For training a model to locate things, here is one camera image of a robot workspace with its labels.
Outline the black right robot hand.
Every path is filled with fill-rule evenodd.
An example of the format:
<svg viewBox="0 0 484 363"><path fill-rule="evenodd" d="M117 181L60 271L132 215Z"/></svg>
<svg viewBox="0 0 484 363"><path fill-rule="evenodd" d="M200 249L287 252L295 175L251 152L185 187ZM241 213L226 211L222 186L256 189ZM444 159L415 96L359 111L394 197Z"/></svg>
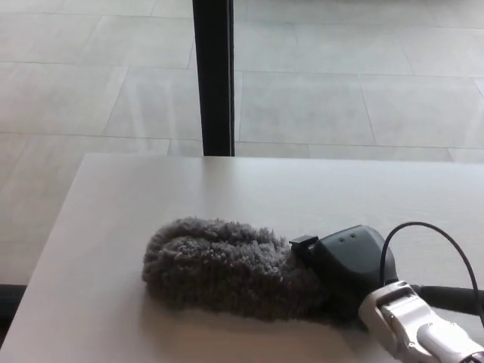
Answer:
<svg viewBox="0 0 484 363"><path fill-rule="evenodd" d="M323 238L303 235L290 241L291 250L320 281L324 299L320 316L331 323L358 320L363 299L380 288L381 234L356 225Z"/></svg>

